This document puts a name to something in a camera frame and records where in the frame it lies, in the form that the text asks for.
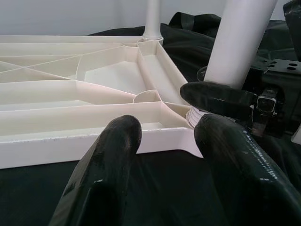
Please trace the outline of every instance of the gray wall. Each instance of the gray wall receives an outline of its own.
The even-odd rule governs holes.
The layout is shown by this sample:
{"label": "gray wall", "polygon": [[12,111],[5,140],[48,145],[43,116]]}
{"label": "gray wall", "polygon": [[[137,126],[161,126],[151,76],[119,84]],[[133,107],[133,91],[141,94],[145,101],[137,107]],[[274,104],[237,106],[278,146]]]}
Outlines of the gray wall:
{"label": "gray wall", "polygon": [[[283,20],[278,0],[272,19]],[[147,0],[6,0],[0,7],[0,35],[85,35],[145,23]],[[177,11],[222,15],[226,0],[162,0],[163,23]]]}

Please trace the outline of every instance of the white pole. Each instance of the white pole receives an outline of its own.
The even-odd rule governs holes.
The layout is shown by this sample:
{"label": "white pole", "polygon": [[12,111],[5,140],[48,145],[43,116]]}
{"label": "white pole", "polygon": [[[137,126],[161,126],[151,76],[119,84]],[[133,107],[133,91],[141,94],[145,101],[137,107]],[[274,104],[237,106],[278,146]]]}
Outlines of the white pole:
{"label": "white pole", "polygon": [[277,0],[228,0],[204,81],[241,89]]}
{"label": "white pole", "polygon": [[146,40],[161,40],[160,32],[161,0],[148,0],[146,12],[146,25],[143,38]]}

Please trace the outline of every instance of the white cylindrical rod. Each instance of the white cylindrical rod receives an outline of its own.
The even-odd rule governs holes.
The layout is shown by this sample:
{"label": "white cylindrical rod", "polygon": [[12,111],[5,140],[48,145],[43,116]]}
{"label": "white cylindrical rod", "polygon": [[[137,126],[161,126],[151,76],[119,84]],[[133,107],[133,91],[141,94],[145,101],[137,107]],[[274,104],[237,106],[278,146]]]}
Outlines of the white cylindrical rod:
{"label": "white cylindrical rod", "polygon": [[147,40],[160,40],[160,13],[161,0],[148,0],[146,12],[146,25],[143,37]]}
{"label": "white cylindrical rod", "polygon": [[228,0],[204,81],[241,89],[277,0]]}

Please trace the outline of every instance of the black cloth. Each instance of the black cloth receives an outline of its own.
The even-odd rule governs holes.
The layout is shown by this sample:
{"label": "black cloth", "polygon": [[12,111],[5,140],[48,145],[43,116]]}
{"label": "black cloth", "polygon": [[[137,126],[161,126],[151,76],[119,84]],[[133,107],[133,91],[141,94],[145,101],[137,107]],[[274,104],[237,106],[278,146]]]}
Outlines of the black cloth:
{"label": "black cloth", "polygon": [[[170,26],[161,26],[163,47],[186,80],[197,81],[198,70],[208,64],[220,18],[213,15],[175,16],[180,19],[173,18]],[[137,27],[94,35],[138,36],[143,31],[144,27]],[[283,21],[270,22],[252,70],[261,70],[265,66],[263,61],[274,58],[296,59]],[[275,148],[270,148],[271,143],[278,148],[276,153],[272,152]],[[270,150],[271,157],[300,191],[301,146],[292,147],[287,137],[264,137],[259,144],[267,153]],[[66,162],[0,170],[0,224],[46,226],[76,164]],[[137,222],[136,225],[228,224],[206,160],[183,151],[137,155],[131,169],[129,188],[128,197],[134,201],[128,202],[125,222]],[[139,206],[137,198],[151,202],[153,209]],[[181,205],[174,206],[173,199],[180,199]],[[160,211],[157,209],[159,204],[162,204]],[[153,217],[153,220],[143,222],[145,216]]]}

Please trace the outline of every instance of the white plastic tray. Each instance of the white plastic tray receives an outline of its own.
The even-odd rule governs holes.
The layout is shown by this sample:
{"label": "white plastic tray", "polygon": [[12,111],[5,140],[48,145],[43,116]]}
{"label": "white plastic tray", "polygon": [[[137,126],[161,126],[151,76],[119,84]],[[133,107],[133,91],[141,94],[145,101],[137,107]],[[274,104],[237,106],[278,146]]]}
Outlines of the white plastic tray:
{"label": "white plastic tray", "polygon": [[202,157],[186,80],[141,37],[0,36],[0,169],[79,160],[114,118],[138,118],[138,153]]}

